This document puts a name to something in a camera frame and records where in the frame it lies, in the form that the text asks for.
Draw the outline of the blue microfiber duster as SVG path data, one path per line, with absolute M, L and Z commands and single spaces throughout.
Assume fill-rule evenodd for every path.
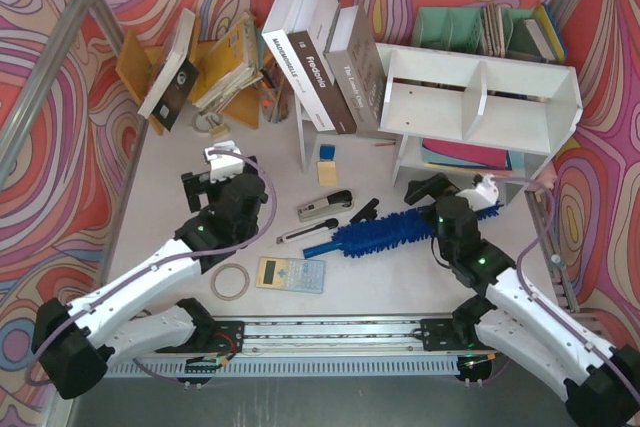
M 442 243 L 474 244 L 480 240 L 478 223 L 497 216 L 503 206 L 497 202 L 479 210 L 471 207 L 475 215 L 453 227 L 428 225 L 424 220 L 424 211 L 428 206 L 392 213 L 378 220 L 340 227 L 330 241 L 305 248 L 303 257 L 311 259 L 340 251 L 345 257 L 360 258 L 428 238 L 436 238 Z

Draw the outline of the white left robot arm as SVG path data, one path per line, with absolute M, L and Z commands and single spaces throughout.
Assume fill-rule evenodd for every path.
M 121 361 L 165 348 L 203 347 L 216 323 L 195 299 L 143 316 L 142 310 L 177 284 L 208 272 L 264 232 L 263 204 L 275 203 L 271 180 L 232 141 L 204 152 L 209 204 L 187 220 L 147 260 L 116 280 L 68 303 L 56 298 L 37 310 L 32 362 L 59 396 L 74 399 L 92 389 Z

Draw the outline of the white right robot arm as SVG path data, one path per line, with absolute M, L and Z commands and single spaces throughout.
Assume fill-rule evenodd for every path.
M 412 181 L 404 200 L 433 198 L 422 216 L 434 234 L 442 266 L 475 295 L 454 313 L 463 340 L 479 340 L 542 381 L 579 426 L 625 426 L 639 412 L 639 352 L 581 325 L 546 297 L 512 259 L 482 238 L 478 222 L 496 208 L 490 174 L 461 190 L 445 175 Z

